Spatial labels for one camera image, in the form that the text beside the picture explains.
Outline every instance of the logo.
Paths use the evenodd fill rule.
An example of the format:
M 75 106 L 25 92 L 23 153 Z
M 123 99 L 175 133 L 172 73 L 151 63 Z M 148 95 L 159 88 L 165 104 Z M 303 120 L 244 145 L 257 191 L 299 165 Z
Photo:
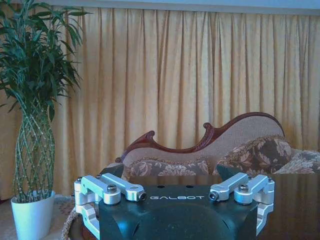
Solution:
M 172 196 L 151 196 L 151 200 L 161 200 L 161 199 L 166 199 L 166 200 L 195 200 L 195 199 L 202 199 L 205 196 L 177 196 L 177 197 L 172 197 Z

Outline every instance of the potted plant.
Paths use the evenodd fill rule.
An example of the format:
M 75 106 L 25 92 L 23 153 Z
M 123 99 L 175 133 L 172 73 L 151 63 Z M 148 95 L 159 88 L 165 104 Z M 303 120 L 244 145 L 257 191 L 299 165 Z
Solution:
M 82 44 L 81 27 L 72 16 L 85 14 L 80 8 L 57 10 L 34 0 L 15 9 L 9 0 L 0 0 L 0 90 L 15 99 L 9 112 L 16 105 L 22 112 L 11 200 L 19 239 L 40 239 L 50 229 L 55 195 L 54 102 L 79 86 L 80 77 L 68 55 Z M 62 40 L 64 34 L 72 44 Z

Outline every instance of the upholstered backrest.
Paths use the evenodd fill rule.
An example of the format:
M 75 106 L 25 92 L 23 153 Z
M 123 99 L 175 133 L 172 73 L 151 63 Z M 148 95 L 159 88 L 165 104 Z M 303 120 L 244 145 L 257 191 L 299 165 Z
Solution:
M 146 137 L 146 133 L 129 146 L 119 159 L 125 166 L 129 166 L 133 162 L 145 157 L 175 163 L 194 161 L 196 159 L 209 159 L 215 165 L 219 158 L 247 141 L 261 136 L 284 136 L 282 127 L 278 121 L 265 113 L 244 114 L 221 128 L 213 128 L 212 126 L 210 128 L 208 125 L 206 128 L 206 135 L 199 144 L 195 147 L 182 150 L 160 146 L 152 139 L 154 132 L 151 134 L 151 137 Z

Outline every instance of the white flower pot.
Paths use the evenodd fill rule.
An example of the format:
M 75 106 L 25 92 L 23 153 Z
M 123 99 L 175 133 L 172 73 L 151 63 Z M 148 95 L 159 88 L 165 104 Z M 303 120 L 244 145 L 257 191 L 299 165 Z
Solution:
M 55 192 L 46 199 L 17 203 L 11 199 L 16 234 L 19 240 L 39 240 L 48 235 L 54 208 Z

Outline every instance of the silver aluminum clamp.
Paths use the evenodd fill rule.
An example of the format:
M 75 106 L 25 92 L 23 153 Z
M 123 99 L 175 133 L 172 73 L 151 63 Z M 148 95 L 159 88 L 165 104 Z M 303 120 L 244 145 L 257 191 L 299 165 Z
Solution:
M 213 201 L 225 201 L 234 192 L 234 200 L 238 204 L 248 205 L 253 200 L 258 202 L 256 236 L 267 222 L 267 216 L 274 210 L 275 182 L 268 176 L 257 175 L 249 180 L 242 172 L 230 177 L 226 181 L 210 187 L 209 198 Z
M 90 203 L 103 200 L 106 205 L 115 205 L 121 201 L 121 194 L 132 202 L 143 201 L 147 196 L 141 185 L 132 184 L 111 173 L 97 177 L 87 175 L 74 182 L 75 211 L 82 215 L 84 225 L 97 239 L 100 239 L 99 221 Z

